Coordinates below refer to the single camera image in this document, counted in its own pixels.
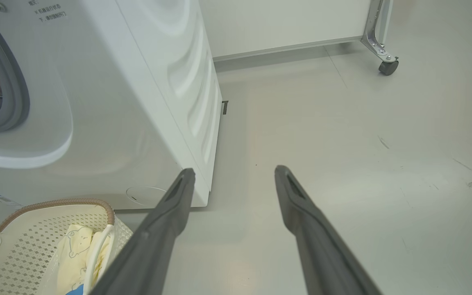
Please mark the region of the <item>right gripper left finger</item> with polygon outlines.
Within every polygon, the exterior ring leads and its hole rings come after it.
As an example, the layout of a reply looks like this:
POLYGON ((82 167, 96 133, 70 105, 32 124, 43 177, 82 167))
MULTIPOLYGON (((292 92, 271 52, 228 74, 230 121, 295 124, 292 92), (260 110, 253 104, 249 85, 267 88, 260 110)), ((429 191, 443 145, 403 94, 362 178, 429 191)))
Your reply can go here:
POLYGON ((156 208, 119 252, 92 295, 161 295, 177 237, 185 230, 195 185, 192 168, 182 170, 156 208))

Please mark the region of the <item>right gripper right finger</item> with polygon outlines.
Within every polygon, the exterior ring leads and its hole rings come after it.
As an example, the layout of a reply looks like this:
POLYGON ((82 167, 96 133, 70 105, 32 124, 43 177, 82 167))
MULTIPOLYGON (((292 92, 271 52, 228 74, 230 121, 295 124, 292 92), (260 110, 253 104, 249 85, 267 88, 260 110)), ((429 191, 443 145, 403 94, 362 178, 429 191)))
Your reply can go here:
POLYGON ((287 166, 274 171, 286 228, 294 235, 309 295, 379 295, 381 291, 287 166))

